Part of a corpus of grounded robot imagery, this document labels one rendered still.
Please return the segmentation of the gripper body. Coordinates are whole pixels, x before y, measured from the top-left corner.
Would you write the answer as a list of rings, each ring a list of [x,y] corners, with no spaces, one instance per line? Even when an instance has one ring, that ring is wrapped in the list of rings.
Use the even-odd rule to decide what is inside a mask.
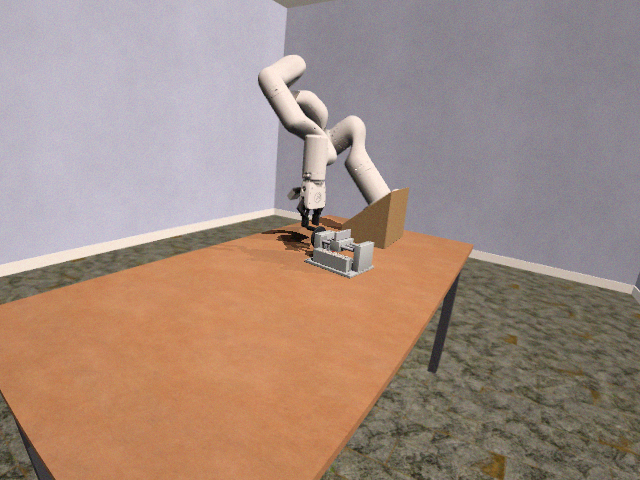
[[[303,179],[299,203],[304,197],[304,206],[308,210],[320,209],[325,207],[325,182],[323,181],[308,181]]]

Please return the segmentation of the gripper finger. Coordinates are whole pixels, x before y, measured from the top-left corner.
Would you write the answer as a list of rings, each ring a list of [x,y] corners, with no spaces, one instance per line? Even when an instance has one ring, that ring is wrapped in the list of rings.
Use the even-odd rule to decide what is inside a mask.
[[[320,218],[319,215],[321,215],[321,212],[322,212],[323,208],[320,208],[320,209],[317,209],[317,210],[313,209],[314,214],[312,214],[312,225],[319,226],[319,218]]]
[[[309,211],[307,208],[305,208],[304,206],[304,197],[302,198],[302,200],[300,201],[299,205],[297,206],[297,210],[299,211],[299,213],[302,216],[302,222],[301,222],[301,226],[308,228],[309,227]],[[306,212],[305,212],[306,211]]]

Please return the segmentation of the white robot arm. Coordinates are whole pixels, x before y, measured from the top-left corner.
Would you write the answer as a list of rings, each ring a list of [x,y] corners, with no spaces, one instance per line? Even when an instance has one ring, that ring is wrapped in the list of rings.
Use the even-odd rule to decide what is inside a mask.
[[[345,167],[370,206],[391,191],[365,150],[364,123],[356,116],[348,116],[328,130],[328,111],[322,101],[310,91],[289,89],[305,70],[305,61],[300,56],[288,55],[258,75],[259,87],[284,128],[302,140],[306,135],[302,178],[325,180],[326,166],[332,165],[337,155],[352,143]]]

